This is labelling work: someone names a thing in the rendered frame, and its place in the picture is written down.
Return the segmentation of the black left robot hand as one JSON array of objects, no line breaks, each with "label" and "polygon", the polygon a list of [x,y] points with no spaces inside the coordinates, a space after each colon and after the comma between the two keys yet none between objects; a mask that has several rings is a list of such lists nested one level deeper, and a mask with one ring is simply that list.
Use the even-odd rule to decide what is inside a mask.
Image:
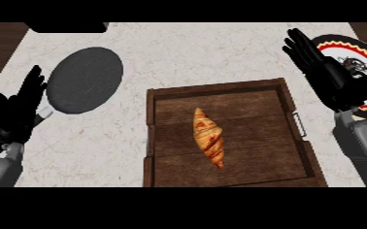
[{"label": "black left robot hand", "polygon": [[29,141],[47,87],[42,68],[35,65],[24,78],[20,92],[11,97],[0,92],[0,145],[24,144]]}]

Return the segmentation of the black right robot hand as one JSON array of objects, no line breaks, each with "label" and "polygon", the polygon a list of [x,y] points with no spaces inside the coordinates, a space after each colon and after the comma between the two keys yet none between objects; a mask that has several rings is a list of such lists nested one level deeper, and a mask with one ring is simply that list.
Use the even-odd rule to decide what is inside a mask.
[{"label": "black right robot hand", "polygon": [[367,76],[356,78],[341,62],[326,56],[298,28],[288,31],[283,51],[292,58],[323,104],[348,111],[367,101]]}]

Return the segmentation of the patterned black red plate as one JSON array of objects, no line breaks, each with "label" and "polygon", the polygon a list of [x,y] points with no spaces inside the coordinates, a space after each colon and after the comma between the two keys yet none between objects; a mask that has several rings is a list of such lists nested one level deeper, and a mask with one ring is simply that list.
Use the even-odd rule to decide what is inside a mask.
[{"label": "patterned black red plate", "polygon": [[367,44],[338,34],[316,37],[313,43],[322,53],[338,60],[356,79],[347,90],[366,101],[351,109],[351,118],[354,121],[367,120]]}]

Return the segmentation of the brown wooden tray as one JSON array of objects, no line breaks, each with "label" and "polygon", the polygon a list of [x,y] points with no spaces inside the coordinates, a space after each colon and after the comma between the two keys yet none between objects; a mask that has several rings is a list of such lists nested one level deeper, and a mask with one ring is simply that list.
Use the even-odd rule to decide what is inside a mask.
[{"label": "brown wooden tray", "polygon": [[[196,144],[196,109],[205,110],[224,130],[221,168]],[[144,185],[325,187],[295,115],[297,105],[282,78],[152,89]]]}]

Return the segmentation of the golden brown croissant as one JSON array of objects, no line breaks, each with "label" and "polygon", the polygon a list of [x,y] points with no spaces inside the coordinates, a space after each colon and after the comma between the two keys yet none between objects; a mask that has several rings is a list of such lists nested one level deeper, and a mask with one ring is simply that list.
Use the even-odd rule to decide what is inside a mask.
[{"label": "golden brown croissant", "polygon": [[212,164],[224,168],[224,137],[223,128],[215,121],[208,117],[208,114],[200,108],[196,108],[195,113],[195,139],[202,152],[206,154]]}]

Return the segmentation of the dark grey frying pan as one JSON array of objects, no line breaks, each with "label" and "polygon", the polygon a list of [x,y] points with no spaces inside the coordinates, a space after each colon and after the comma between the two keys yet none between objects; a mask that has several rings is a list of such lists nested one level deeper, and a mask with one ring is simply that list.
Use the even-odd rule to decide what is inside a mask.
[{"label": "dark grey frying pan", "polygon": [[48,88],[48,106],[38,112],[35,126],[58,111],[81,115],[107,103],[119,89],[124,62],[118,53],[103,47],[76,51],[52,71]]}]

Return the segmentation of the black appliance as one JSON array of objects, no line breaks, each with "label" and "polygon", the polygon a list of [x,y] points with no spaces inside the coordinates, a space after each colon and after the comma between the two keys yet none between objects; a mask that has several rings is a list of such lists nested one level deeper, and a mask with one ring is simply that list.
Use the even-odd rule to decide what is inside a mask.
[{"label": "black appliance", "polygon": [[29,22],[29,28],[38,33],[106,33],[107,22]]}]

